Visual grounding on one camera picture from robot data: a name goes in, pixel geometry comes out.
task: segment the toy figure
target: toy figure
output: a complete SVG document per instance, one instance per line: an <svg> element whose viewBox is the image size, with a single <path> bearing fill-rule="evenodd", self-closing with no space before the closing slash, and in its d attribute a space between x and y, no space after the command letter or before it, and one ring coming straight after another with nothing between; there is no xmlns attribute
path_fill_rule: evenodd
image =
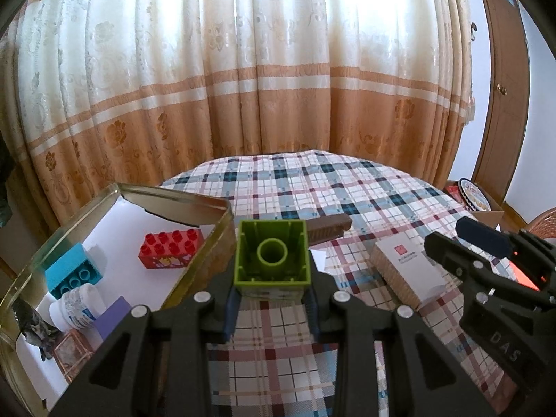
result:
<svg viewBox="0 0 556 417"><path fill-rule="evenodd" d="M19 330L28 344L39 347L41 359L52 359L54 347L58 344L62 333L42 319L38 312L26 301L16 298L12 304Z"/></svg>

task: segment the curtain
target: curtain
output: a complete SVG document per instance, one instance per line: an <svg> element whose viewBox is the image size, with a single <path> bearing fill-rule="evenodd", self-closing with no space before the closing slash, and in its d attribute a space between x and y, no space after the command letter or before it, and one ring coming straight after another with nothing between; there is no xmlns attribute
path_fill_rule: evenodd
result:
<svg viewBox="0 0 556 417"><path fill-rule="evenodd" d="M468 6L30 0L3 41L0 119L61 222L110 182L239 154L330 150L440 187L468 116Z"/></svg>

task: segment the screw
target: screw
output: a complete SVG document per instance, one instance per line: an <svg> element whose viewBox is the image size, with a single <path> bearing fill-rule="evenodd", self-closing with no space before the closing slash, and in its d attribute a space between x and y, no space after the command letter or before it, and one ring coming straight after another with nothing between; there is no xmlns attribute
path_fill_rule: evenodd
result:
<svg viewBox="0 0 556 417"><path fill-rule="evenodd" d="M402 318L411 318L413 316L413 309L409 306L400 306L396 312Z"/></svg>
<svg viewBox="0 0 556 417"><path fill-rule="evenodd" d="M210 298L210 293L207 291L198 291L196 294L193 295L193 299L196 302L208 302Z"/></svg>
<svg viewBox="0 0 556 417"><path fill-rule="evenodd" d="M145 306L135 306L133 309L131 309L131 314L135 318L141 318L147 314L147 311L148 309Z"/></svg>
<svg viewBox="0 0 556 417"><path fill-rule="evenodd" d="M481 304L486 304L488 301L488 295L485 292L480 291L479 293L477 293L476 299Z"/></svg>
<svg viewBox="0 0 556 417"><path fill-rule="evenodd" d="M351 298L351 295L344 290L338 290L334 292L332 297L337 302L348 302L349 298Z"/></svg>

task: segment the white bottle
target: white bottle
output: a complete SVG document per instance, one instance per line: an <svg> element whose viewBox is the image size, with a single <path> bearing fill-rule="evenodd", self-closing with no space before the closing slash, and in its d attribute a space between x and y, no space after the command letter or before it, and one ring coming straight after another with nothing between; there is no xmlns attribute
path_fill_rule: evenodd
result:
<svg viewBox="0 0 556 417"><path fill-rule="evenodd" d="M50 305L52 322L63 332L91 326L104 312L106 305L92 284L74 288Z"/></svg>

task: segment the wooden door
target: wooden door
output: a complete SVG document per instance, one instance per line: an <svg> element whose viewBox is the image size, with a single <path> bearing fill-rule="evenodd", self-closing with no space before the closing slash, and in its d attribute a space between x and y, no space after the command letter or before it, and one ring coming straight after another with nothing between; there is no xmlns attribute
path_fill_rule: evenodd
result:
<svg viewBox="0 0 556 417"><path fill-rule="evenodd" d="M502 204L525 136L529 55L517 1L483 1L490 32L491 89L473 181Z"/></svg>

